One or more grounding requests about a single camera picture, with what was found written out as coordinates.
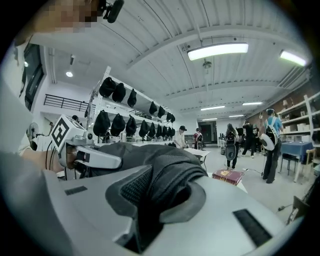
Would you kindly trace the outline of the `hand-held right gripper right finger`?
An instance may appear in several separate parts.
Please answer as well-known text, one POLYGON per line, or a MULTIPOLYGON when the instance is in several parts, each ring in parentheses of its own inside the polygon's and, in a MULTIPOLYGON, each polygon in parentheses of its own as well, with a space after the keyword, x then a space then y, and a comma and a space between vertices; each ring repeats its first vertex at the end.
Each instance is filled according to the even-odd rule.
POLYGON ((161 256, 274 256, 298 229, 240 188, 209 177, 196 180, 206 194, 202 209, 188 222, 166 224, 159 235, 161 256), (234 212, 247 210, 271 238, 257 246, 234 212))

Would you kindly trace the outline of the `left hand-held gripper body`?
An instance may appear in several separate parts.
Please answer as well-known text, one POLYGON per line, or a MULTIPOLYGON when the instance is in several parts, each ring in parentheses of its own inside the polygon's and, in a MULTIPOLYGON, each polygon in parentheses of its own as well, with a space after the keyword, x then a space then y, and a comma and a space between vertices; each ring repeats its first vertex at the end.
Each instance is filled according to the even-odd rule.
POLYGON ((50 134, 57 151, 58 161, 67 168, 66 148, 68 146, 94 146, 93 134, 84 129, 74 119, 61 115, 50 134))

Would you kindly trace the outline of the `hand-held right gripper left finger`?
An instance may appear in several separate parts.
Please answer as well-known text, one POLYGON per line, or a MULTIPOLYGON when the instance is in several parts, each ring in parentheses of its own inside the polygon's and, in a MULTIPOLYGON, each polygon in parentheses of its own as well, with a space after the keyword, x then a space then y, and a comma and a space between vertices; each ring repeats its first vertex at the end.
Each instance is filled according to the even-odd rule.
POLYGON ((52 209, 74 249, 87 255, 143 253, 139 222, 150 165, 69 181, 48 170, 43 174, 52 209))

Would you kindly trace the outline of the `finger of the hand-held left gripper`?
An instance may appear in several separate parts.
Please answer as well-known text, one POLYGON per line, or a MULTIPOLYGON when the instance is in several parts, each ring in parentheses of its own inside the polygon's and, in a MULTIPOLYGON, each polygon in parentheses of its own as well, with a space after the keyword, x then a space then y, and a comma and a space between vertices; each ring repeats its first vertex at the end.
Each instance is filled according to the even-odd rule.
POLYGON ((95 145, 76 146, 76 163, 89 168, 118 169, 122 158, 100 151, 95 145))

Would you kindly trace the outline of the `person's left hand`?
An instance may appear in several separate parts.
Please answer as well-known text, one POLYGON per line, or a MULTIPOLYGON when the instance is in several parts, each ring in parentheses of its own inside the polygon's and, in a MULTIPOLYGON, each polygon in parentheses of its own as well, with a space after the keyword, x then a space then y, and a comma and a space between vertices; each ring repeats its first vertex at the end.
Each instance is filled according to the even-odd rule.
POLYGON ((66 147, 66 167, 70 170, 74 169, 77 165, 77 149, 74 146, 66 147))

